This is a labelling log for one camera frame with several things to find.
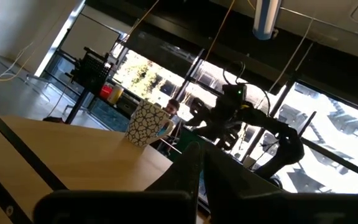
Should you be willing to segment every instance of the window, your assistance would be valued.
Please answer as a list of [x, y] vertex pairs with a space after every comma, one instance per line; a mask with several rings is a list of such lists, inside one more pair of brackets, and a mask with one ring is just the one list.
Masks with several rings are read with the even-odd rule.
[[[302, 137], [358, 166], [358, 110], [296, 83], [275, 117], [295, 129], [300, 129], [314, 111], [316, 115]], [[275, 155], [277, 146], [272, 146], [267, 150], [269, 145], [275, 141], [275, 137], [266, 132], [260, 140], [260, 144], [252, 152], [251, 157], [257, 159], [266, 151], [262, 157], [264, 159], [261, 159], [262, 162], [258, 162], [263, 164]], [[317, 180], [317, 176], [320, 175], [321, 178], [327, 179], [324, 180], [325, 183], [322, 180], [318, 182], [332, 192], [358, 193], [358, 174], [306, 146], [305, 152], [305, 156], [300, 162], [300, 168], [297, 169], [303, 170], [302, 172], [310, 177], [310, 173], [318, 172], [315, 174], [316, 177], [311, 178]], [[280, 173], [287, 175], [284, 173], [288, 173], [288, 171], [280, 171]], [[292, 182], [292, 185], [297, 185], [297, 182], [302, 182], [304, 178], [296, 175], [289, 181]], [[331, 183], [331, 180], [337, 180], [339, 184]], [[310, 192], [310, 189], [300, 187], [296, 188], [296, 191]]]
[[[235, 83], [236, 82], [236, 76], [229, 73], [229, 72], [225, 72], [225, 76], [227, 78], [227, 80], [230, 83]], [[200, 68], [198, 69], [198, 71], [194, 74], [193, 78], [200, 83], [203, 83], [207, 86], [209, 86], [211, 89], [214, 89], [220, 93], [223, 93], [222, 91], [222, 86], [224, 84], [226, 84], [226, 81], [223, 78], [223, 68], [219, 68], [209, 62], [203, 62], [200, 65]], [[246, 83], [246, 80], [243, 80], [241, 78], [238, 79], [238, 82], [241, 83]], [[281, 92], [275, 96], [272, 95], [270, 93], [268, 93], [268, 97], [270, 100], [270, 110], [272, 109], [272, 107], [274, 106], [274, 104], [276, 103], [278, 96], [280, 96], [282, 94], [284, 87], [282, 88]], [[216, 101], [216, 95], [202, 89], [202, 90], [198, 90], [199, 91], [199, 95], [202, 95], [202, 97], [200, 97], [204, 102], [206, 102], [206, 104], [208, 105], [207, 102], [213, 102], [210, 103], [209, 105], [211, 107], [215, 106], [215, 101]], [[267, 99], [265, 97], [265, 94], [263, 93], [263, 91], [254, 85], [247, 85], [247, 101], [251, 102], [255, 107], [257, 107], [259, 105], [259, 109], [262, 110], [263, 112], [267, 113], [268, 110], [268, 103], [267, 103]], [[255, 133], [257, 133], [259, 131], [259, 127], [255, 127], [255, 126], [247, 126], [247, 129], [244, 130], [245, 124], [243, 124], [242, 126], [242, 130], [238, 133], [240, 139], [243, 139], [243, 141], [238, 141], [237, 144], [233, 147], [231, 154], [233, 156], [235, 156], [236, 158], [238, 158], [239, 160], [241, 160], [245, 153], [246, 150], [249, 147], [249, 144], [252, 142], [253, 137], [255, 136]]]
[[114, 58], [118, 58], [119, 54], [121, 53], [122, 49], [124, 48], [124, 46], [122, 44], [119, 43], [115, 43], [114, 47], [111, 49], [111, 54]]
[[65, 91], [66, 95], [76, 101], [84, 88], [76, 82], [70, 83], [71, 78], [66, 75], [74, 67], [73, 62], [68, 61], [59, 54], [55, 54], [52, 57], [50, 65], [45, 70], [46, 72], [43, 72], [42, 78], [49, 80], [50, 83], [53, 83], [59, 90]]
[[186, 75], [195, 58], [185, 50], [139, 29], [133, 31], [125, 46], [181, 77]]
[[[291, 193], [358, 194], [358, 174], [305, 145], [303, 147], [305, 156], [300, 162], [285, 166], [275, 174], [284, 190]], [[254, 169], [272, 158], [268, 153], [262, 154], [261, 150], [253, 151], [253, 159], [260, 157]]]
[[185, 93], [182, 94], [179, 99], [181, 105], [178, 111], [178, 115], [185, 121], [188, 121], [193, 117], [193, 115], [191, 115], [190, 113], [190, 105], [191, 102], [193, 102], [194, 98], [201, 99], [202, 101], [204, 101], [207, 107], [213, 108], [215, 106], [217, 96], [203, 89], [197, 84], [189, 83], [185, 88]]
[[142, 99], [165, 106], [185, 81], [153, 61], [129, 50], [113, 80]]
[[322, 93], [297, 91], [299, 87], [303, 85], [297, 83], [290, 92], [284, 102], [287, 109], [280, 114], [295, 120], [289, 110], [303, 114], [315, 110], [317, 114], [303, 137], [358, 166], [358, 110]]
[[98, 98], [94, 99], [91, 113], [114, 131], [125, 132], [128, 128], [129, 119]]

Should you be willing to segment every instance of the ceiling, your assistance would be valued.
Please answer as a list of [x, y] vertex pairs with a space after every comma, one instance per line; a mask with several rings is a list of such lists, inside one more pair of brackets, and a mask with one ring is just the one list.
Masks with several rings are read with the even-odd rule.
[[[229, 7], [232, 0], [210, 0]], [[256, 0], [237, 0], [234, 10], [253, 17]], [[282, 0], [276, 27], [358, 56], [358, 0]]]

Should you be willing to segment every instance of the black machine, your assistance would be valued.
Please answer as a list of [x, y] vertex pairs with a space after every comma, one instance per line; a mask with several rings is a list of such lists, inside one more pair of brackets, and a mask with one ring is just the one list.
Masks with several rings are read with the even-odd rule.
[[77, 82], [84, 89], [68, 115], [66, 124], [73, 122], [88, 93], [99, 95], [112, 69], [108, 53], [100, 55], [88, 47], [84, 47], [84, 50], [86, 52], [84, 57], [76, 61], [75, 68], [70, 74], [67, 73], [68, 76], [72, 76], [72, 81]]
[[216, 146], [230, 150], [239, 139], [237, 133], [243, 122], [271, 132], [278, 139], [280, 146], [276, 155], [255, 172], [264, 179], [271, 178], [282, 167], [299, 162], [303, 158], [305, 152], [297, 131], [275, 118], [268, 117], [247, 102], [246, 84], [223, 85], [223, 92], [212, 109], [195, 99], [190, 110], [194, 117], [186, 125], [199, 126], [202, 121], [206, 123], [205, 127], [194, 129], [195, 134], [212, 141], [219, 138]]

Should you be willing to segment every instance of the yellow object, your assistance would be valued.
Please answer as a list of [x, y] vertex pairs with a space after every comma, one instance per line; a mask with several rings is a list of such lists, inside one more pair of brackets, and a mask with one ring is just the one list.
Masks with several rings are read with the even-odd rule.
[[121, 97], [122, 92], [124, 91], [124, 88], [118, 84], [116, 84], [112, 88], [112, 92], [110, 93], [109, 97], [107, 98], [107, 101], [111, 104], [116, 104], [118, 99]]

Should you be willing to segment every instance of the mug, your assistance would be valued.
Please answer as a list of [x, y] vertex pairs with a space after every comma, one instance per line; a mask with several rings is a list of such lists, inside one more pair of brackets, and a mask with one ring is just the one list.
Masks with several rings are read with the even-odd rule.
[[[131, 116], [125, 138], [136, 146], [145, 147], [172, 131], [173, 122], [169, 117], [170, 115], [163, 109], [142, 100]], [[159, 133], [166, 124], [168, 128], [163, 133]]]

